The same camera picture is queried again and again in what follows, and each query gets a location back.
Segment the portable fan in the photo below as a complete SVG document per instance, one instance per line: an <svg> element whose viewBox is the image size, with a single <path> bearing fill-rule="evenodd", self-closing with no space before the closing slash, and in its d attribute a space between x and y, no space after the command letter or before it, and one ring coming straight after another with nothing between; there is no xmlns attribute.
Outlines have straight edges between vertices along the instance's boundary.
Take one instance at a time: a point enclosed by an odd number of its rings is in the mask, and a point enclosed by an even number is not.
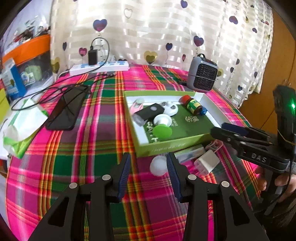
<svg viewBox="0 0 296 241"><path fill-rule="evenodd" d="M186 85L192 90L207 93L213 88L217 72L217 64L199 54L192 59Z"/></svg>

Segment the human hand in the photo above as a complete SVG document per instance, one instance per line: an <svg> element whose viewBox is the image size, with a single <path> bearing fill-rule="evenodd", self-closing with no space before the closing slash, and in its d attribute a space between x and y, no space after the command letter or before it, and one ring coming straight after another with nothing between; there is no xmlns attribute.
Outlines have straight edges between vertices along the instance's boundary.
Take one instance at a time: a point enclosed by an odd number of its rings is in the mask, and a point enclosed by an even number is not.
<svg viewBox="0 0 296 241"><path fill-rule="evenodd" d="M260 174L260 177L257 179L258 182L258 188L260 191L264 191L267 186L267 181L264 177L264 169L262 167L258 167L255 170L256 174ZM279 175L276 180L274 181L274 184L276 186L284 186L288 184L288 179L289 179L289 173L285 172L281 175ZM286 198L290 197L294 191L296 190L296 175L292 174L290 184L285 191L285 193L281 196L279 199L279 202L284 201Z"/></svg>

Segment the green suction cup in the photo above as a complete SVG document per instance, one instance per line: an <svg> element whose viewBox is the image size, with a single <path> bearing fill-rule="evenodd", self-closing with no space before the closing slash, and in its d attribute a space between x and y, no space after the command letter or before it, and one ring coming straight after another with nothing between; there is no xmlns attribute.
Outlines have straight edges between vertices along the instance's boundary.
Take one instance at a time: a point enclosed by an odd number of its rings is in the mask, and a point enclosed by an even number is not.
<svg viewBox="0 0 296 241"><path fill-rule="evenodd" d="M153 128L152 133L155 137L165 139L172 135L172 129L165 124L160 124Z"/></svg>

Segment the wooden wall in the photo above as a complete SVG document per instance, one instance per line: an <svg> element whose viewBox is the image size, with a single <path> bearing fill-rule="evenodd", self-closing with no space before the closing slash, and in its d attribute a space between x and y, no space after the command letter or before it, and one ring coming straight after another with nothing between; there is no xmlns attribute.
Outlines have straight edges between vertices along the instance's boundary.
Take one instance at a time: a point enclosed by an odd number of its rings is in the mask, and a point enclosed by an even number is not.
<svg viewBox="0 0 296 241"><path fill-rule="evenodd" d="M260 94L253 92L239 109L253 127L277 133L272 91L278 84L296 89L296 43L281 17L273 11L274 35Z"/></svg>

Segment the small jar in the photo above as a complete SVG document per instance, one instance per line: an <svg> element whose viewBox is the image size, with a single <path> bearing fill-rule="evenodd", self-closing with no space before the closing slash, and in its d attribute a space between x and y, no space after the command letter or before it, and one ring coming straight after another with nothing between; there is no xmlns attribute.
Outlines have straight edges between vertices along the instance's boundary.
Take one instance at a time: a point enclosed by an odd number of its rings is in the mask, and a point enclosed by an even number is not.
<svg viewBox="0 0 296 241"><path fill-rule="evenodd" d="M189 95L181 97L181 102L193 115L199 115L202 111L202 105Z"/></svg>

